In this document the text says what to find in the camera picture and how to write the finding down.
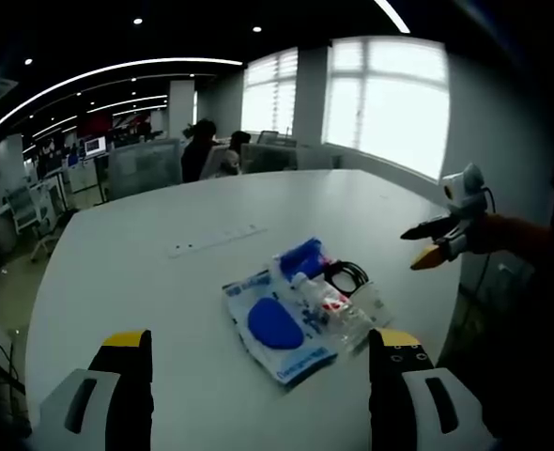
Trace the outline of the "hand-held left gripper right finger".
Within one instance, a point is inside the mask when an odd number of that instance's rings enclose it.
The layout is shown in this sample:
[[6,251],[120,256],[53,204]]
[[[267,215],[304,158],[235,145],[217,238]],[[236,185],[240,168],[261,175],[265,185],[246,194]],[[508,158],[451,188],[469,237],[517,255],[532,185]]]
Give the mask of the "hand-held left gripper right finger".
[[368,335],[373,450],[489,450],[478,398],[411,335]]

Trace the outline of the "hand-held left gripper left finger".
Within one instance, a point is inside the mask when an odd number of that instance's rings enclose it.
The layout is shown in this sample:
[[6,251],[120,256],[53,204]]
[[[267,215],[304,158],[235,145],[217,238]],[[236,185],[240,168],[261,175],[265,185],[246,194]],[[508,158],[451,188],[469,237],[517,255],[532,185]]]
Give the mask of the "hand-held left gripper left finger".
[[152,379],[151,332],[111,335],[41,403],[38,449],[149,450]]

